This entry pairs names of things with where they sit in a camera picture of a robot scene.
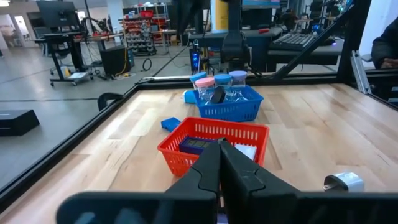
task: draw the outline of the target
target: keyboard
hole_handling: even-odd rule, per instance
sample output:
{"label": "keyboard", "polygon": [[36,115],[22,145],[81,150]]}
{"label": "keyboard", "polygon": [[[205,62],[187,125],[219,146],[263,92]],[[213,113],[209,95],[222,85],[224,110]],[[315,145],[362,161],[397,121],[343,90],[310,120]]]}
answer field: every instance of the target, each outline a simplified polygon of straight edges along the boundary
{"label": "keyboard", "polygon": [[303,50],[315,37],[312,34],[286,34],[271,42],[271,50]]}

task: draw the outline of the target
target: clear plastic jar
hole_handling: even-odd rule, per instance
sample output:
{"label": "clear plastic jar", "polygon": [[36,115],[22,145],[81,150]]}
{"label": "clear plastic jar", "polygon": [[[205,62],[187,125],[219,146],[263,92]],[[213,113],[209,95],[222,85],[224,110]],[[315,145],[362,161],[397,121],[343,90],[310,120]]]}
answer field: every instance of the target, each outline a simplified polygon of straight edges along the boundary
{"label": "clear plastic jar", "polygon": [[200,72],[200,73],[191,75],[191,76],[189,77],[189,79],[190,79],[191,82],[192,82],[193,88],[194,88],[195,90],[197,90],[198,88],[197,88],[195,82],[196,82],[197,80],[201,79],[201,78],[206,78],[206,77],[207,77],[207,73],[206,73],[206,72]]}
{"label": "clear plastic jar", "polygon": [[197,80],[195,84],[198,88],[199,98],[202,103],[206,105],[209,104],[214,93],[215,79],[213,77],[201,78]]}
{"label": "clear plastic jar", "polygon": [[233,101],[232,86],[232,76],[228,74],[219,74],[214,76],[216,87],[222,86],[225,91],[225,100]]}
{"label": "clear plastic jar", "polygon": [[232,76],[232,92],[234,101],[248,100],[243,97],[242,90],[246,86],[246,77],[248,75],[245,71],[233,71],[229,73]]}

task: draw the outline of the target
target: yellow object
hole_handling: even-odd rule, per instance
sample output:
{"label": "yellow object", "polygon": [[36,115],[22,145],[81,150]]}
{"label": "yellow object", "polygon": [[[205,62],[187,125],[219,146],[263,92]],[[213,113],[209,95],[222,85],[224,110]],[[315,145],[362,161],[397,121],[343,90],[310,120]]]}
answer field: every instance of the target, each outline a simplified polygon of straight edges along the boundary
{"label": "yellow object", "polygon": [[65,77],[68,78],[70,76],[70,71],[68,67],[65,67],[65,71],[64,71]]}
{"label": "yellow object", "polygon": [[211,31],[228,31],[228,3],[222,0],[211,0]]}

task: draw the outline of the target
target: blue sponge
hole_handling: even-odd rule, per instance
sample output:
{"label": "blue sponge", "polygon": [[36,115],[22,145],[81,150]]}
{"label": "blue sponge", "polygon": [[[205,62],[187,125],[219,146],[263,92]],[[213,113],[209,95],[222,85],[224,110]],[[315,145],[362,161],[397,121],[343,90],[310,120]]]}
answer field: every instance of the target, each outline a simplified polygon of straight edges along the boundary
{"label": "blue sponge", "polygon": [[166,119],[160,123],[162,124],[162,128],[172,132],[181,123],[181,121],[173,117]]}

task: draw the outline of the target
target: concrete floor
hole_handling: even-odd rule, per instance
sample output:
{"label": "concrete floor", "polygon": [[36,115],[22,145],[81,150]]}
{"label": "concrete floor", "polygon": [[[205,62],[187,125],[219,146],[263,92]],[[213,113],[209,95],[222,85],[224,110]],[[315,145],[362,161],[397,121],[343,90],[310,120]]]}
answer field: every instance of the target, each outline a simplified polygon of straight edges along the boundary
{"label": "concrete floor", "polygon": [[[104,92],[125,93],[142,77],[152,76],[160,70],[183,47],[171,47],[170,54],[164,54],[157,47],[158,54],[151,56],[152,68],[142,71],[142,63],[147,57],[135,57],[135,74],[123,80],[103,81],[99,78],[87,79],[72,86],[70,83],[55,83],[50,86],[51,58],[43,57],[39,48],[3,50],[0,58],[0,109],[33,109],[40,126],[21,137],[0,138],[0,189],[9,181],[40,159],[72,132],[83,126],[98,112],[96,99]],[[86,63],[91,58],[100,58],[95,44],[82,46]],[[189,51],[184,50],[174,63],[170,62],[157,76],[190,75]],[[63,60],[70,63],[70,57]],[[330,72],[336,66],[305,65],[303,72]]]}

